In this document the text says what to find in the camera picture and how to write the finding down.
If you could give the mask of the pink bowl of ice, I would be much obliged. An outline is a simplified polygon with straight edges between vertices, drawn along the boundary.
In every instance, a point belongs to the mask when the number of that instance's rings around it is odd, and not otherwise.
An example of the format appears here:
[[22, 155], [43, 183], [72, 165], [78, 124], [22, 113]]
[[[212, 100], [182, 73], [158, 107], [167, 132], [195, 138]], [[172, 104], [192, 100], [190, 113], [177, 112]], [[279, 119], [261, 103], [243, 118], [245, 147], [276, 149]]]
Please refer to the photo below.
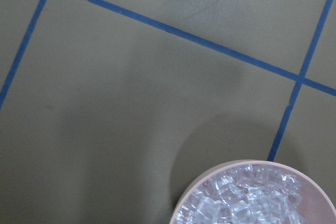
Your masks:
[[302, 172], [241, 160], [198, 176], [178, 200], [170, 223], [335, 223], [335, 207]]

